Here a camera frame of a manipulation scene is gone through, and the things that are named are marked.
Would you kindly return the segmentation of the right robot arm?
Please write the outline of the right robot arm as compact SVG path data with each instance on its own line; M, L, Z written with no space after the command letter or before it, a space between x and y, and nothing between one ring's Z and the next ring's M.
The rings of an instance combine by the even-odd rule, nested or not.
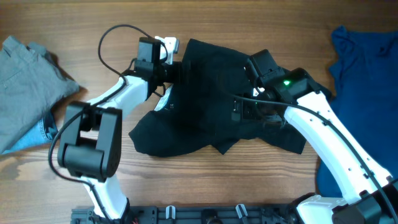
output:
M310 143L342 193L298 198L287 207L287 222L397 223L397 181L345 128L308 72L284 71L266 49L251 55L244 70L253 93L240 99L271 105Z

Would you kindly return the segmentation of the black t-shirt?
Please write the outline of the black t-shirt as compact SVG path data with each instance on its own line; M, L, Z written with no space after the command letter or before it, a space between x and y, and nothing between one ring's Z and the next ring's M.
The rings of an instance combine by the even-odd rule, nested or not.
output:
M233 119L230 95L249 96L252 87L244 72L249 56L226 47L190 39L182 67L188 77L175 83L160 110L148 112L129 133L137 152L173 157L211 145L221 154L241 139L259 138L301 154L306 139L291 125L255 119Z

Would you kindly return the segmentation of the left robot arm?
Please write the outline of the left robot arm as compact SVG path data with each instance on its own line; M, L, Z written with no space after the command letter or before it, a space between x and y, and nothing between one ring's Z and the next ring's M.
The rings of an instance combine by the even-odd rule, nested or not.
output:
M86 221L134 223L129 199L121 190L116 171L121 160L125 115L145 102L160 86L170 83L177 64L175 37L141 37L137 57L120 72L115 86L87 102L75 101L57 137L57 161L71 182L84 184L94 204Z

